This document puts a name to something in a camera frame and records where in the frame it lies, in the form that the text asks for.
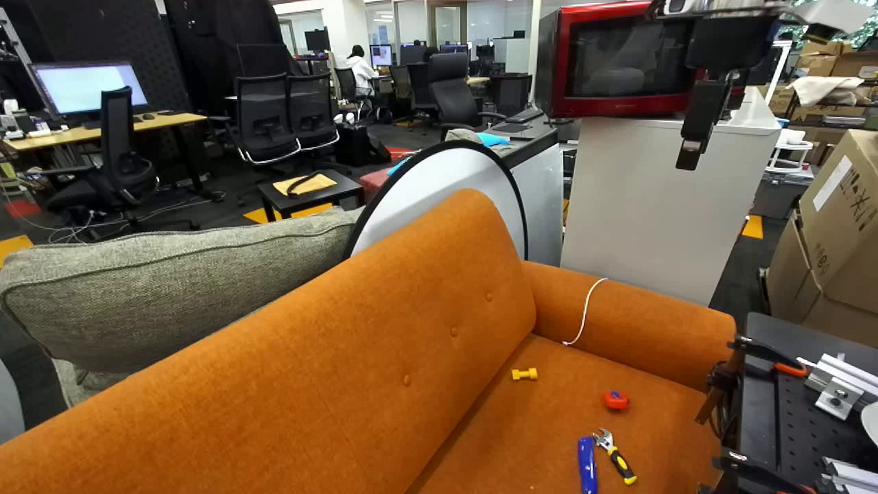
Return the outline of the blue flat object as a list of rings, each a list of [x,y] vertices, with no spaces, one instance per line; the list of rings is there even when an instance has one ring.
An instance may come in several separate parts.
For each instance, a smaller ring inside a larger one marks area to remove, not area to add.
[[[598,494],[597,437],[577,441],[581,494]]]

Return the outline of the large cardboard box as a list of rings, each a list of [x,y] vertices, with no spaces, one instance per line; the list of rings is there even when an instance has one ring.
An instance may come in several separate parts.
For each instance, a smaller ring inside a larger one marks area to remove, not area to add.
[[[778,319],[878,345],[878,135],[850,128],[794,209],[768,274]]]

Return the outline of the orange fabric sofa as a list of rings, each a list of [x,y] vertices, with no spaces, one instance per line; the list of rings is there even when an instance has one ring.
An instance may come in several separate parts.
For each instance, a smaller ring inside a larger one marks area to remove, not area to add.
[[[727,312],[518,257],[465,190],[7,441],[0,494],[581,494],[598,429],[640,477],[597,441],[598,494],[699,494],[732,334]]]

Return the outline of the black low table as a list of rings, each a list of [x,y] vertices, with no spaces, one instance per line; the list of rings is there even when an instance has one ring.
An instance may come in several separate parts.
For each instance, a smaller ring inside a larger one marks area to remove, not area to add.
[[[265,202],[267,219],[276,223],[277,216],[288,219],[297,211],[325,202],[344,209],[359,205],[362,187],[339,171],[315,171],[262,184],[259,197]]]

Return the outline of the small yellow dumbbell toy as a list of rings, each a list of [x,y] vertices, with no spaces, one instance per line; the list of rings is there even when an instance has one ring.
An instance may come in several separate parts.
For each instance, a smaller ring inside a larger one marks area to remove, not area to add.
[[[514,368],[510,379],[514,381],[527,381],[527,379],[533,381],[533,379],[538,379],[538,368]]]

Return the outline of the white cabinet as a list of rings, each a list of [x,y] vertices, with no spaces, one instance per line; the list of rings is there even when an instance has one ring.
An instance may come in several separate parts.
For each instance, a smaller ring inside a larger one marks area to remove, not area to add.
[[[581,117],[561,264],[709,304],[756,202],[780,123],[758,87],[695,171],[682,117]]]

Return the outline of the seated person white shirt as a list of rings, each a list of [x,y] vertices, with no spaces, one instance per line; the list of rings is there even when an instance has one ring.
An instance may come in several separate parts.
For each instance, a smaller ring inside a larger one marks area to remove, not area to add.
[[[369,62],[365,50],[359,43],[351,47],[347,65],[355,73],[358,94],[374,97],[377,94],[374,82],[378,80],[378,71]]]

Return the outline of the black office chair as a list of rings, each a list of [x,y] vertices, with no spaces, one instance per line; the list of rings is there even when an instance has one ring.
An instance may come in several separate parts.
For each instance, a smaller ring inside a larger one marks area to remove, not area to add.
[[[237,152],[252,167],[287,163],[303,152],[292,131],[288,73],[238,77],[237,87]]]

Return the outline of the red round toy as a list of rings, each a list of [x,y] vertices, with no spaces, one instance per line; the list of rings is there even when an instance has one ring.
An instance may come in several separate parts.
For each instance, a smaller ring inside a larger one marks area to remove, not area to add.
[[[602,404],[609,412],[629,412],[632,408],[632,399],[619,390],[605,392]]]

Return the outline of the red black microwave oven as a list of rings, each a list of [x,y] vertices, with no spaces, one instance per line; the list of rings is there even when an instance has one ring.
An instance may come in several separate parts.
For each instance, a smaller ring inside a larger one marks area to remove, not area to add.
[[[746,77],[771,50],[783,9],[686,0],[591,0],[538,27],[536,104],[553,117],[686,112],[699,86]]]

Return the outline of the grey cushion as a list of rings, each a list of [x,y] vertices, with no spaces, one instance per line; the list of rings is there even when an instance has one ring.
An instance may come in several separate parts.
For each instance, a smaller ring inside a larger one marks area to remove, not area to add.
[[[136,372],[344,260],[358,216],[30,246],[0,271],[4,312],[56,360]]]

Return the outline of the wooden desk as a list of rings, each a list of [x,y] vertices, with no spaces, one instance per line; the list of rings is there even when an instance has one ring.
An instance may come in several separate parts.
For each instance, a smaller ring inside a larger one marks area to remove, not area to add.
[[[206,123],[206,120],[210,117],[201,112],[173,112],[173,116],[151,112],[147,120],[136,120],[136,131],[178,128],[178,127],[193,127],[193,123]],[[56,128],[56,131],[44,131],[44,135],[27,135],[19,139],[0,139],[0,145],[4,145],[4,152],[24,154],[24,152],[88,143],[88,139],[101,139],[101,127]]]

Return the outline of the black mounting plate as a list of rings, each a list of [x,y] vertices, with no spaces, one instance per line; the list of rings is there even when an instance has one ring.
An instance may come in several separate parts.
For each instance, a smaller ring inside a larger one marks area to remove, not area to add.
[[[775,370],[775,363],[820,355],[842,355],[865,370],[878,370],[876,349],[765,312],[750,312],[742,338],[750,349],[735,379],[732,422],[724,429],[724,451],[715,459],[723,477],[705,494],[817,494],[826,459],[878,469],[878,447],[859,425],[859,412],[831,416],[815,405],[812,386]]]

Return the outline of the computer monitor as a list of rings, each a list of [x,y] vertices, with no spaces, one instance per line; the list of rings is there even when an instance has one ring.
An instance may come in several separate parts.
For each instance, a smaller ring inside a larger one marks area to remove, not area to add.
[[[133,90],[133,104],[147,108],[148,97],[130,60],[33,62],[33,77],[56,116],[88,116],[101,109],[104,90]]]

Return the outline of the yellow black handled tool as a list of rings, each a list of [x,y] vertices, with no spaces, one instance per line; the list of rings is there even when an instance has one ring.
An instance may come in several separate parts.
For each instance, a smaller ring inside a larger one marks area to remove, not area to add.
[[[597,434],[598,447],[609,456],[613,466],[624,477],[624,486],[634,486],[640,477],[632,466],[632,462],[624,456],[624,451],[616,444],[616,437],[609,429],[598,429]]]

